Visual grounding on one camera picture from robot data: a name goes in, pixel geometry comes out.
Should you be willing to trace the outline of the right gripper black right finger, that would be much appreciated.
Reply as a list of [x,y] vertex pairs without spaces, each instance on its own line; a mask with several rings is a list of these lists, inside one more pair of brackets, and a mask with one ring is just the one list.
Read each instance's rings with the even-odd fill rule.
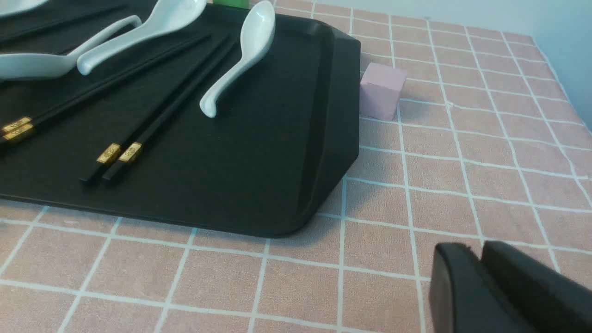
[[540,333],[592,331],[590,289],[501,241],[486,241],[481,262]]

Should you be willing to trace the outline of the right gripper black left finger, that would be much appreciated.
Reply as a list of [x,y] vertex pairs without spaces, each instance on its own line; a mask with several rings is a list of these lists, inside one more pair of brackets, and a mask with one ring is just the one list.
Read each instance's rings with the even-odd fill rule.
[[475,253],[464,244],[435,246],[429,290],[436,333],[535,333]]

